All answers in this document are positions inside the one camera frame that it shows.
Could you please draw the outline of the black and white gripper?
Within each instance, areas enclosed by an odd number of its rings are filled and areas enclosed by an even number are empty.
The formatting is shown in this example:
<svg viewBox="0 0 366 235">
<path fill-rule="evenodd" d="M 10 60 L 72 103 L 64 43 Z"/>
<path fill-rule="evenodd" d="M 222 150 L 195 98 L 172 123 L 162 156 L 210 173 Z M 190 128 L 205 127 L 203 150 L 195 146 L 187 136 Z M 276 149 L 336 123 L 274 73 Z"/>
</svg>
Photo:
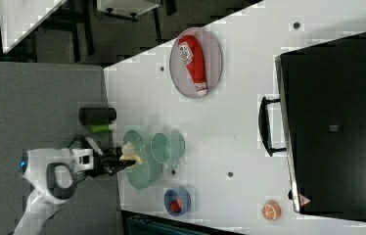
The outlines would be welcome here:
<svg viewBox="0 0 366 235">
<path fill-rule="evenodd" d="M 119 147 L 104 149 L 90 137 L 75 136 L 69 143 L 69 151 L 69 166 L 76 174 L 97 177 L 114 175 L 122 170 Z"/>
</svg>

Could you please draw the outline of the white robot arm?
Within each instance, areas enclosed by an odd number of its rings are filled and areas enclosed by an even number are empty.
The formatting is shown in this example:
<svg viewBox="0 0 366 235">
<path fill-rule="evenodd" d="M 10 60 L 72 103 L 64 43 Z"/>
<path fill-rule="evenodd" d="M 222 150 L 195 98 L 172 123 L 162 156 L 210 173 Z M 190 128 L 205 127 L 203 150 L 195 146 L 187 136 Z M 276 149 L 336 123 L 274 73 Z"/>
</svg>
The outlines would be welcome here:
<svg viewBox="0 0 366 235">
<path fill-rule="evenodd" d="M 67 148 L 23 153 L 21 175 L 31 186 L 14 235 L 38 235 L 43 225 L 75 194 L 88 176 L 113 175 L 124 169 L 120 147 L 103 150 L 89 137 L 76 136 Z"/>
</svg>

